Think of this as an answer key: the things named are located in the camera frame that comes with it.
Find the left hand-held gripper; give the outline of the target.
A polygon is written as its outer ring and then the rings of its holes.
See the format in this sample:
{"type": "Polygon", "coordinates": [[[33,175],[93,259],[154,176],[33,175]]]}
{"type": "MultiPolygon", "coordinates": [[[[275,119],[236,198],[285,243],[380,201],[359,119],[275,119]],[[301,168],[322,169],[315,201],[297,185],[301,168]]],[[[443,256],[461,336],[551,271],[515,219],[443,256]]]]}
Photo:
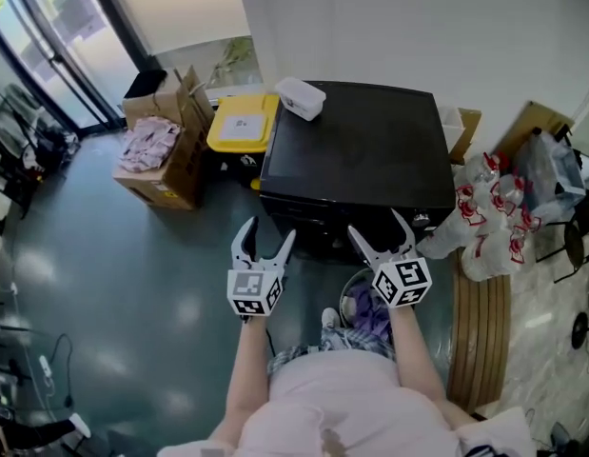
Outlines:
{"type": "Polygon", "coordinates": [[[252,216],[231,243],[233,267],[227,273],[226,298],[241,317],[267,317],[284,293],[285,266],[296,239],[292,229],[276,254],[256,263],[258,217],[252,216]]]}

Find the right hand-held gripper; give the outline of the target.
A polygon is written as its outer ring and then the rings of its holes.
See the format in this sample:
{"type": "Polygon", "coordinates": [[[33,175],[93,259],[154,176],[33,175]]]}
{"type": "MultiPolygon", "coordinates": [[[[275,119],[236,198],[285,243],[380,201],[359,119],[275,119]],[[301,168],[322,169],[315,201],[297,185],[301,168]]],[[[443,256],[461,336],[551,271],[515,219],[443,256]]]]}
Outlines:
{"type": "Polygon", "coordinates": [[[404,233],[403,243],[393,253],[373,249],[353,225],[347,227],[347,235],[374,272],[372,288],[389,308],[402,308],[418,304],[432,287],[432,278],[425,258],[416,251],[412,228],[397,211],[391,212],[404,233]]]}

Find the person's left forearm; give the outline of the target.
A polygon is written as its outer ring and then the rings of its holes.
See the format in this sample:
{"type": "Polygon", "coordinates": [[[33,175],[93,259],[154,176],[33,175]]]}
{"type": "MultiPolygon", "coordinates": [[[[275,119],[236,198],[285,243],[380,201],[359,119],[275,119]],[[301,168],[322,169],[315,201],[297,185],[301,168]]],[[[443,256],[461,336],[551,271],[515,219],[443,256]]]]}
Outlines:
{"type": "Polygon", "coordinates": [[[226,397],[225,423],[237,445],[247,420],[269,399],[267,375],[267,317],[242,324],[226,397]]]}

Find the person's right forearm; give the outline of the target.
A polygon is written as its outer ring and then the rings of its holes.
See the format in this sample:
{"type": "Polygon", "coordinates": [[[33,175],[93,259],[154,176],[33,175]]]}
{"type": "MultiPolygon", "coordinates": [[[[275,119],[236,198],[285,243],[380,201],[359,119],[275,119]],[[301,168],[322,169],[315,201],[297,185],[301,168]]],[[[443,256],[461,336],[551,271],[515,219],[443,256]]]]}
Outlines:
{"type": "Polygon", "coordinates": [[[389,316],[401,385],[429,399],[453,430],[476,423],[469,414],[447,400],[414,309],[391,308],[389,316]]]}

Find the grey laundry basket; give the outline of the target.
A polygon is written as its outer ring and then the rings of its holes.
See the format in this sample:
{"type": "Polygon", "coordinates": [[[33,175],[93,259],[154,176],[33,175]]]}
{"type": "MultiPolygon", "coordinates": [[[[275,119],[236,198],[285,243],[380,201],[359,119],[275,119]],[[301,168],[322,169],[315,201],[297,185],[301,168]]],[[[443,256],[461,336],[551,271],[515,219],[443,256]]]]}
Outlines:
{"type": "Polygon", "coordinates": [[[355,303],[350,298],[348,298],[346,294],[354,285],[358,283],[368,284],[374,290],[374,293],[381,297],[381,295],[372,286],[373,279],[374,272],[370,268],[364,268],[354,274],[345,284],[339,301],[339,312],[344,327],[353,328],[352,322],[355,303]]]}

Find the purple clothes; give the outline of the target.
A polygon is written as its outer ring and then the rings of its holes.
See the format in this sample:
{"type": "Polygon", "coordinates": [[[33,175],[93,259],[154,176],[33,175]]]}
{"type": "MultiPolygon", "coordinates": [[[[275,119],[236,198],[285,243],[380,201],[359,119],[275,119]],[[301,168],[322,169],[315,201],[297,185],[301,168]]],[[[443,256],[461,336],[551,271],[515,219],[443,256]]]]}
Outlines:
{"type": "Polygon", "coordinates": [[[346,294],[355,303],[353,328],[369,332],[384,342],[391,342],[389,310],[370,285],[358,283],[346,294]]]}

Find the white bags with red ties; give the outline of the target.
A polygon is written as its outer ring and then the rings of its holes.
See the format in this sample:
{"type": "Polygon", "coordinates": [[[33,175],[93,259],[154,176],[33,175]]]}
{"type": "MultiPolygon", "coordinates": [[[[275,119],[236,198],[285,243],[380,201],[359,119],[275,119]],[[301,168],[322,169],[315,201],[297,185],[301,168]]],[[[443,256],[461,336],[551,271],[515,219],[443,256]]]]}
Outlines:
{"type": "Polygon", "coordinates": [[[461,249],[463,273],[475,282],[521,270],[527,241],[542,220],[524,204],[533,183],[508,167],[498,152],[476,155],[457,169],[455,207],[417,243],[418,253],[442,259],[461,249]]]}

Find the black washing machine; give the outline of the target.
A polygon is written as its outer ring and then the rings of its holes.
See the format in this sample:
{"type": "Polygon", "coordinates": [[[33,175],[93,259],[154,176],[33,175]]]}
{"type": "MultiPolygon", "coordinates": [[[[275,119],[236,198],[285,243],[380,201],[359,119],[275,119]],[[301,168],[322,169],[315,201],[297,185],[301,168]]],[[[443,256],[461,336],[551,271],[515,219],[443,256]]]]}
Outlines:
{"type": "Polygon", "coordinates": [[[353,225],[376,250],[404,234],[391,210],[421,235],[455,207],[449,153],[434,96],[381,85],[316,81],[326,94],[312,121],[279,106],[265,153],[260,197],[326,205],[324,221],[270,216],[281,234],[297,232],[300,259],[360,261],[347,235],[353,225]],[[416,211],[431,223],[414,228],[416,211]]]}

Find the person's plaid skirt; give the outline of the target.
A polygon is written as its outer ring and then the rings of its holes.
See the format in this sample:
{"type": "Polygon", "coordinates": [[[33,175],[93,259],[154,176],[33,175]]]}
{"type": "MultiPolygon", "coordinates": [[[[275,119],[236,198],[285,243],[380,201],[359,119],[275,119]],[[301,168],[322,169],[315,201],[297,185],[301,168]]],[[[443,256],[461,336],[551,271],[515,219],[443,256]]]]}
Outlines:
{"type": "Polygon", "coordinates": [[[356,349],[396,361],[394,348],[379,336],[359,328],[323,328],[317,345],[298,345],[277,353],[267,363],[267,375],[274,375],[300,357],[325,351],[356,349]]]}

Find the brown cardboard box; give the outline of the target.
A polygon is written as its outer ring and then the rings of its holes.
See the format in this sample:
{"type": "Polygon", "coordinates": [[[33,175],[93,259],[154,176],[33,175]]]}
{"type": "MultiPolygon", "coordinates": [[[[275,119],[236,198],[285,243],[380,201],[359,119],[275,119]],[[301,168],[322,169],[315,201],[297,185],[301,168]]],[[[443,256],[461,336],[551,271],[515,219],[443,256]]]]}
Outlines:
{"type": "Polygon", "coordinates": [[[117,166],[113,179],[151,207],[193,210],[206,139],[214,119],[214,109],[206,96],[205,85],[193,67],[181,73],[165,70],[167,79],[153,94],[125,99],[122,108],[127,129],[140,118],[157,116],[182,128],[171,154],[159,169],[129,172],[117,166]]]}

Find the black bin with yellow lid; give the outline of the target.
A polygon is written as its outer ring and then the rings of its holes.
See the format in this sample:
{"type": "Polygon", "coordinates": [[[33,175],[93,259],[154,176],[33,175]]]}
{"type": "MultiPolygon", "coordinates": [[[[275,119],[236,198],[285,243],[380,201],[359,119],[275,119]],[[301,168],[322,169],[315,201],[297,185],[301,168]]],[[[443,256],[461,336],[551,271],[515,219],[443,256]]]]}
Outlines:
{"type": "Polygon", "coordinates": [[[243,94],[218,101],[207,144],[243,187],[259,190],[280,99],[275,94],[243,94]]]}

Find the wooden slatted bench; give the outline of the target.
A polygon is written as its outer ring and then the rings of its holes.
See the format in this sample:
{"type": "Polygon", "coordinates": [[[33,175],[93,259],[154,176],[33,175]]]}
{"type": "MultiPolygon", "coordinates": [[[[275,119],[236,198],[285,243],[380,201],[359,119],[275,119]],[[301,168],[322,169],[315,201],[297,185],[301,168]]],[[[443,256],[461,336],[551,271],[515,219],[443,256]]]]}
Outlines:
{"type": "Polygon", "coordinates": [[[508,276],[469,280],[462,270],[462,253],[459,248],[450,254],[454,318],[447,396],[474,413],[501,397],[510,342],[511,286],[508,276]]]}

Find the small brown cardboard sheet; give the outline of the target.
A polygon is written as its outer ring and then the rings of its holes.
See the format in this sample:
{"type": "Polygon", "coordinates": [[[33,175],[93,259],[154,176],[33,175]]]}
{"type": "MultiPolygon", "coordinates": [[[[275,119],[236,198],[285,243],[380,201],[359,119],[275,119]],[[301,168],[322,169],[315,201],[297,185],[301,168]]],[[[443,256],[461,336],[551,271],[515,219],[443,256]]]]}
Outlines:
{"type": "Polygon", "coordinates": [[[482,114],[477,109],[458,108],[458,111],[463,125],[463,133],[450,151],[449,158],[452,164],[462,165],[464,156],[472,145],[482,114]]]}

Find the white narrow bin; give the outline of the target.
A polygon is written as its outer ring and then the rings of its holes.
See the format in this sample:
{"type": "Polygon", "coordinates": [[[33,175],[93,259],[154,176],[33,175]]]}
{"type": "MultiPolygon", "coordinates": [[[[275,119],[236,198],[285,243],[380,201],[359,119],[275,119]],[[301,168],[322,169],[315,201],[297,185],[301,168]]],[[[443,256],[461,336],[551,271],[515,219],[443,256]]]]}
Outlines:
{"type": "Polygon", "coordinates": [[[464,124],[457,107],[438,106],[442,131],[448,152],[451,153],[464,133],[464,124]]]}

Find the pile of pink packets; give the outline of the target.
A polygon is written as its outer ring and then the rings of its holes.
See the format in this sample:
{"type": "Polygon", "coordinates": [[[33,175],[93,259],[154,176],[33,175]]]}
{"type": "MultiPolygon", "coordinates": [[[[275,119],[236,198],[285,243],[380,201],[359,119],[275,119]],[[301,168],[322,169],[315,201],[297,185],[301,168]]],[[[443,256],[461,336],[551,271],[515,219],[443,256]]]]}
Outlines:
{"type": "Polygon", "coordinates": [[[128,129],[119,166],[129,172],[159,169],[171,154],[182,128],[157,116],[140,118],[128,129]]]}

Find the white lidded plastic box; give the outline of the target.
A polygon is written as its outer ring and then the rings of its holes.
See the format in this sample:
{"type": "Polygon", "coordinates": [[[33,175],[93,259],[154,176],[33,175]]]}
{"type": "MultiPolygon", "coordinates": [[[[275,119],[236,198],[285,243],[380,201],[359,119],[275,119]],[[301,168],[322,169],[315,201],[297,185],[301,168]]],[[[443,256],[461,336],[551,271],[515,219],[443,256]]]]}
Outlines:
{"type": "Polygon", "coordinates": [[[275,90],[283,106],[307,122],[314,120],[323,110],[325,92],[303,80],[286,77],[275,85],[275,90]]]}

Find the person's pink shirt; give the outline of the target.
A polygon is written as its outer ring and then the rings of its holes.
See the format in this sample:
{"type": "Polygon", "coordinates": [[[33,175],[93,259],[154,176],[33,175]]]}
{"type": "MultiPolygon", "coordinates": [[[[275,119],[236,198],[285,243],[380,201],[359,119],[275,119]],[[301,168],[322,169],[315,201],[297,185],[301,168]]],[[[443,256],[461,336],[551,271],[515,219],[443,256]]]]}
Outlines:
{"type": "Polygon", "coordinates": [[[523,411],[452,428],[396,364],[356,350],[317,352],[278,369],[236,446],[215,437],[157,457],[536,457],[523,411]]]}

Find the clear plastic bag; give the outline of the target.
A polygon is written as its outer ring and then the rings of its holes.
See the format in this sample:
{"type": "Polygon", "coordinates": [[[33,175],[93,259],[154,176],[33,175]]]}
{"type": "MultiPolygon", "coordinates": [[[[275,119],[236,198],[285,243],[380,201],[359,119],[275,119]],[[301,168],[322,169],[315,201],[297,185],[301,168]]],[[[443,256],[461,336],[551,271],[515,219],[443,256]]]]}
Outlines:
{"type": "Polygon", "coordinates": [[[531,134],[517,152],[514,165],[531,184],[523,203],[545,224],[561,219],[586,195],[574,150],[547,131],[531,134]]]}

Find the large brown cardboard sheet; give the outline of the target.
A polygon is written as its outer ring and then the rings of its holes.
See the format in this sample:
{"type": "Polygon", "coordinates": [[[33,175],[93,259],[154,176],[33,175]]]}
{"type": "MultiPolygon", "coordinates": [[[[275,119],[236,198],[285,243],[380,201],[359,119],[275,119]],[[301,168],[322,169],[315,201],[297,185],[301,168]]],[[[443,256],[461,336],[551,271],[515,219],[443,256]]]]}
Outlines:
{"type": "Polygon", "coordinates": [[[495,152],[500,152],[508,159],[513,160],[535,129],[555,135],[564,126],[571,129],[574,124],[573,119],[540,103],[528,101],[510,129],[496,145],[495,152]]]}

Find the black metal chair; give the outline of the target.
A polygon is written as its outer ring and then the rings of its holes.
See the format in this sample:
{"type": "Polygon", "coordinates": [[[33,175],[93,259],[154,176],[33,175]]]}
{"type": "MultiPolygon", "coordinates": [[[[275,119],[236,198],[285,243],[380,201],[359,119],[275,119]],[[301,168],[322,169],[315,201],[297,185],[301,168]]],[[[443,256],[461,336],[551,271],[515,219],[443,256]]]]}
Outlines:
{"type": "Polygon", "coordinates": [[[537,262],[542,262],[562,252],[566,253],[569,263],[572,266],[572,271],[555,279],[555,284],[573,277],[585,264],[589,263],[589,252],[585,251],[583,243],[584,236],[589,234],[589,203],[579,203],[574,208],[574,213],[569,220],[547,224],[547,227],[560,226],[563,226],[562,245],[536,259],[537,262]]]}

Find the green plant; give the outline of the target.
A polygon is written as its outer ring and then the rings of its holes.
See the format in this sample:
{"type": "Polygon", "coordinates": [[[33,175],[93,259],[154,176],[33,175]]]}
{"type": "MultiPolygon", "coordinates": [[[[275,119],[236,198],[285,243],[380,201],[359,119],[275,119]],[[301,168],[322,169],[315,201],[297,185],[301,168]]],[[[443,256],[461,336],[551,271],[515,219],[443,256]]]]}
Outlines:
{"type": "Polygon", "coordinates": [[[229,39],[221,60],[214,66],[207,85],[210,88],[262,84],[251,36],[229,39]]]}

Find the black cloth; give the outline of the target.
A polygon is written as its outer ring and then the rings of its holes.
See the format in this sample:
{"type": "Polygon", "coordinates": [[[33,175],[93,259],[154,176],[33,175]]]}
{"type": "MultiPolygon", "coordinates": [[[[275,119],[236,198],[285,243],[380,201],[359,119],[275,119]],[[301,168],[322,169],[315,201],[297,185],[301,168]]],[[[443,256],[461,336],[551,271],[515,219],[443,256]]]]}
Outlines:
{"type": "Polygon", "coordinates": [[[165,70],[145,70],[139,72],[124,95],[124,98],[133,99],[151,95],[164,84],[166,79],[167,72],[165,70]]]}

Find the black round-base stand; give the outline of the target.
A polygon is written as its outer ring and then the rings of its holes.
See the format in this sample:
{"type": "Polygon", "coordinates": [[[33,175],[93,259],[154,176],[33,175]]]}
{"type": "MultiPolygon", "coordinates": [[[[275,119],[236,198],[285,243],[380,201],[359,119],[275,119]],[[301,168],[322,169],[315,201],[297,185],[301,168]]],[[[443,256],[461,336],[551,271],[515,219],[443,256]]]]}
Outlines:
{"type": "Polygon", "coordinates": [[[587,310],[581,311],[575,318],[571,330],[571,347],[580,349],[586,342],[589,333],[589,287],[587,291],[587,310]]]}

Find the cluttered black rack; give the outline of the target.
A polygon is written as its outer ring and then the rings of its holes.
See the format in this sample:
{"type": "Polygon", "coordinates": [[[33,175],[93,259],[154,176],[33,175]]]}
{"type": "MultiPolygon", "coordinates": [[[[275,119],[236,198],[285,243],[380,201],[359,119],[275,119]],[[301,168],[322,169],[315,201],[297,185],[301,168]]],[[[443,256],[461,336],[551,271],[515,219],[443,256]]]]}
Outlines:
{"type": "Polygon", "coordinates": [[[65,129],[22,87],[0,88],[0,192],[23,213],[40,183],[59,173],[80,148],[65,129]]]}

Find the glass door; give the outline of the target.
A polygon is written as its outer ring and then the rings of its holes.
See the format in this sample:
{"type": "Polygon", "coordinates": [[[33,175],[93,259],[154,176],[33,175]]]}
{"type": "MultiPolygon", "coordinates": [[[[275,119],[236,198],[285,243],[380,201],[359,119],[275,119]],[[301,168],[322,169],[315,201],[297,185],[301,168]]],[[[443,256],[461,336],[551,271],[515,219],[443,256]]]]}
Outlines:
{"type": "Polygon", "coordinates": [[[0,0],[0,51],[80,136],[122,128],[130,85],[158,65],[123,0],[0,0]]]}

